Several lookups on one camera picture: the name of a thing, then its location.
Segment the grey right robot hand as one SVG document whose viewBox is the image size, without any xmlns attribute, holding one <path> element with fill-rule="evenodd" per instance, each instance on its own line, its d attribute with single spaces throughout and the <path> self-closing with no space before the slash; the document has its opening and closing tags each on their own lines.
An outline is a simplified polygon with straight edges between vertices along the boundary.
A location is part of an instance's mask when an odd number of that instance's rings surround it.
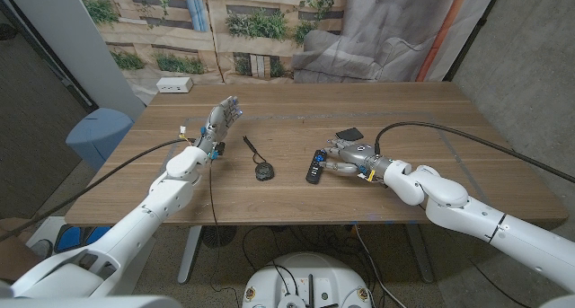
<svg viewBox="0 0 575 308">
<path fill-rule="evenodd" d="M 388 158 L 376 154 L 369 144 L 357 143 L 344 139 L 329 140 L 330 147 L 323 150 L 328 155 L 337 155 L 340 162 L 320 161 L 320 166 L 343 174 L 357 174 L 370 182 L 382 182 L 387 168 L 391 164 Z"/>
</svg>

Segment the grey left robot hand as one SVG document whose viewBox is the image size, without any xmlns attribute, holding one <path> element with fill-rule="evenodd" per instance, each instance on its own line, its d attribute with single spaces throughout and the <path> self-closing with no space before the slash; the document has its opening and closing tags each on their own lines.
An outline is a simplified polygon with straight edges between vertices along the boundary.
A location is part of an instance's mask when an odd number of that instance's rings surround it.
<svg viewBox="0 0 575 308">
<path fill-rule="evenodd" d="M 212 109 L 205 126 L 200 130 L 200 137 L 192 145 L 206 154 L 211 154 L 217 145 L 223 142 L 228 129 L 242 114 L 238 97 L 229 96 Z"/>
</svg>

